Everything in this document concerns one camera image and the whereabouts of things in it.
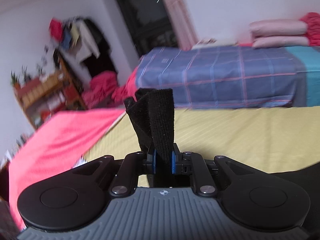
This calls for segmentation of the black knit pants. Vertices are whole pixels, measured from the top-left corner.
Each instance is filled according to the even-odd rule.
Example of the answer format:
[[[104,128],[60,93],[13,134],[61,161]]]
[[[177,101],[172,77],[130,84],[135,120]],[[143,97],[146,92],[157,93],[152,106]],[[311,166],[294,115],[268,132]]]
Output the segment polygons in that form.
[[[154,186],[191,184],[173,175],[174,99],[171,89],[139,89],[125,100],[126,113],[140,149],[156,151]],[[217,187],[223,211],[243,226],[266,232],[301,225],[319,239],[319,165],[282,173],[265,173],[225,156],[204,159]]]

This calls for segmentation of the pink fleece blanket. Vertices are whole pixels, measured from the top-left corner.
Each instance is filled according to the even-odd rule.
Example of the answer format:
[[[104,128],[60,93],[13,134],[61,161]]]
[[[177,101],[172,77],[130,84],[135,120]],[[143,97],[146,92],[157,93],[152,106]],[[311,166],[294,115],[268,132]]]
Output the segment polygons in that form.
[[[9,207],[18,230],[25,224],[17,209],[29,185],[65,172],[87,160],[112,154],[123,158],[138,150],[138,140],[123,108],[61,111],[42,125],[9,164]]]

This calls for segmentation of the yellow patterned bedspread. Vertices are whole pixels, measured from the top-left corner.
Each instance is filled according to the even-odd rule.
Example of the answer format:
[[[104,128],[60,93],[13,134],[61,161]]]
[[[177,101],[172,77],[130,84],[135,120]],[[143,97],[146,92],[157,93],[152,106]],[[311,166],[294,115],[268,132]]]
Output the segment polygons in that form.
[[[178,108],[174,129],[180,151],[205,159],[226,155],[268,173],[319,162],[319,107]]]

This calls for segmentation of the blue plaid folded quilt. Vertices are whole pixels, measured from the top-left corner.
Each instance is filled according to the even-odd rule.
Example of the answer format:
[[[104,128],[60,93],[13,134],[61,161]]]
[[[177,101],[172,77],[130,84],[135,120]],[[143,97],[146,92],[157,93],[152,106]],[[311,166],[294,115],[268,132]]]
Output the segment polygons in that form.
[[[136,71],[139,88],[173,91],[176,107],[319,105],[319,48],[154,48]]]

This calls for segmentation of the red clothes pile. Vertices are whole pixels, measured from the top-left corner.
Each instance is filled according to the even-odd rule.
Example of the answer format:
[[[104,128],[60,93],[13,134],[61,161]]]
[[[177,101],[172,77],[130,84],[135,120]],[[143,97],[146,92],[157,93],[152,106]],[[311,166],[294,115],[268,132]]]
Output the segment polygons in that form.
[[[84,90],[81,96],[87,108],[92,109],[110,96],[117,87],[117,74],[111,71],[104,71],[91,79],[89,88]]]

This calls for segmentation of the wooden bookshelf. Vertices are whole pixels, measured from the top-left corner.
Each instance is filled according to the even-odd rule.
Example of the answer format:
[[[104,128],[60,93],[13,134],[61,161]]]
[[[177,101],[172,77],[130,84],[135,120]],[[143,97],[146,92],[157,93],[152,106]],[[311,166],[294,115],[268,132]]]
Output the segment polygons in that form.
[[[29,79],[23,86],[19,83],[18,76],[11,73],[16,101],[35,130],[59,111],[87,109],[81,97],[82,83],[63,55],[56,51],[53,59],[54,71],[51,74]]]

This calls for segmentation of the white cloth behind quilt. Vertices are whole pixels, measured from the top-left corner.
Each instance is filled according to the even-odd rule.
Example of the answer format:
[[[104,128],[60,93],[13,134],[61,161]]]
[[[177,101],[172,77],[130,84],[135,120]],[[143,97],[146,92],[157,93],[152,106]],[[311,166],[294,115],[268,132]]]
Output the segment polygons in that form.
[[[202,39],[197,44],[192,46],[192,50],[204,49],[204,48],[213,48],[213,47],[221,47],[221,46],[236,46],[238,44],[238,40],[234,38],[223,38],[223,39],[215,39],[215,38],[207,38]]]

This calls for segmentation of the hanging clothes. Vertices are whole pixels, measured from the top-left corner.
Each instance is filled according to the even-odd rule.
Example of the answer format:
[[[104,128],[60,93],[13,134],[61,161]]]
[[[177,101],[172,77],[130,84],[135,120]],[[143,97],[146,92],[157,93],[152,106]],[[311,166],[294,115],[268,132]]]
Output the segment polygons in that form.
[[[64,21],[52,18],[49,34],[57,47],[74,57],[91,77],[105,71],[117,72],[111,59],[110,45],[90,18],[74,17]]]

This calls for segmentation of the pink folded blanket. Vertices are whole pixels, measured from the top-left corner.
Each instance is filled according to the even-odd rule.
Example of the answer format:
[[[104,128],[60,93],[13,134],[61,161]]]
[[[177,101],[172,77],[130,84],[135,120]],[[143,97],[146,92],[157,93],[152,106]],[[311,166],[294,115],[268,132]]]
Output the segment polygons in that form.
[[[308,25],[299,20],[262,20],[249,24],[253,48],[309,46]]]

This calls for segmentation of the dark window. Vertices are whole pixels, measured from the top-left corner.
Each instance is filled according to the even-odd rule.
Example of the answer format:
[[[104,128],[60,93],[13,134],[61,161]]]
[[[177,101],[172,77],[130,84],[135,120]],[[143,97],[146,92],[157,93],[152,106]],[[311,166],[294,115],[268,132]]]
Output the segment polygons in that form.
[[[139,56],[178,42],[162,0],[117,0]]]

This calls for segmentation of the pink curtain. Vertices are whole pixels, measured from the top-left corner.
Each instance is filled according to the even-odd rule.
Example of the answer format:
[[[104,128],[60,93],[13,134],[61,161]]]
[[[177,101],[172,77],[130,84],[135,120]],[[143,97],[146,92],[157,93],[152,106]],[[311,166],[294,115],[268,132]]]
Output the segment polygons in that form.
[[[198,38],[191,22],[185,0],[163,0],[169,20],[176,34],[178,46],[182,50],[191,50]]]

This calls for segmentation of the red folded cloth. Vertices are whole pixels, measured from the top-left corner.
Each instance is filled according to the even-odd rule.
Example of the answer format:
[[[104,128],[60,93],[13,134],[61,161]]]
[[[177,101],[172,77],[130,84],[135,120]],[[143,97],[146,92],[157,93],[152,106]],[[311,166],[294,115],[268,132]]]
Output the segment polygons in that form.
[[[308,12],[301,21],[307,24],[306,37],[310,46],[320,46],[320,14],[317,12]]]

